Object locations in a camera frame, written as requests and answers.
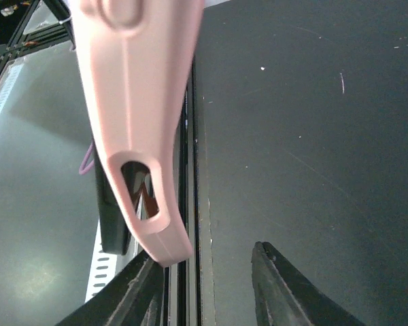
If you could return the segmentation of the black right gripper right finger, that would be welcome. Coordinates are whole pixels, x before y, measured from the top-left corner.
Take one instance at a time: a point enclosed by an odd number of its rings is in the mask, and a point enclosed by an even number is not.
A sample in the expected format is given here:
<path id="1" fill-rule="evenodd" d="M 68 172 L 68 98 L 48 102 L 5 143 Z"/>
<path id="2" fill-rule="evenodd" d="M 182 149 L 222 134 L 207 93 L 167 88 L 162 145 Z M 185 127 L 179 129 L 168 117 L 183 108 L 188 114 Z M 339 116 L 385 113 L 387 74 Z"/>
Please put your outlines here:
<path id="1" fill-rule="evenodd" d="M 252 250 L 252 286 L 258 325 L 362 325 L 324 295 L 270 242 Z"/>

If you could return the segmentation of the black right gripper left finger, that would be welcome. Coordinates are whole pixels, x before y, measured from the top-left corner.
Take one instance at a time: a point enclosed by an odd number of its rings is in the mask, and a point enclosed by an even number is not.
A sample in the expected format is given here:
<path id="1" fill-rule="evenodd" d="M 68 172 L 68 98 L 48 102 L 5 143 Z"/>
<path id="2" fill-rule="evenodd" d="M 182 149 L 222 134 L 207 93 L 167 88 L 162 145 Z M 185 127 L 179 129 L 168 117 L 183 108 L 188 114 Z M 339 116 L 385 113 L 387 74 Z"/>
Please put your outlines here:
<path id="1" fill-rule="evenodd" d="M 98 294 L 58 324 L 160 325 L 164 269 L 139 253 Z"/>

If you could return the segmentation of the phone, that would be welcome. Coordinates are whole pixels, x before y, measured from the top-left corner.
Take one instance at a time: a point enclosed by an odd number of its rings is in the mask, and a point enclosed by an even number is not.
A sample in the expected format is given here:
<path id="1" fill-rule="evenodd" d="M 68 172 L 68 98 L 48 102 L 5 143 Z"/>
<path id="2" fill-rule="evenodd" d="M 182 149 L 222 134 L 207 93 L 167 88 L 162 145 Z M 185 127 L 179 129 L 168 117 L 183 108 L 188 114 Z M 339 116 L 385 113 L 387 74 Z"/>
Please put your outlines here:
<path id="1" fill-rule="evenodd" d="M 76 54 L 93 139 L 131 234 L 168 267 L 192 245 L 177 207 L 173 149 L 203 1 L 71 2 Z M 150 171 L 155 216 L 135 214 L 122 174 L 127 162 Z"/>

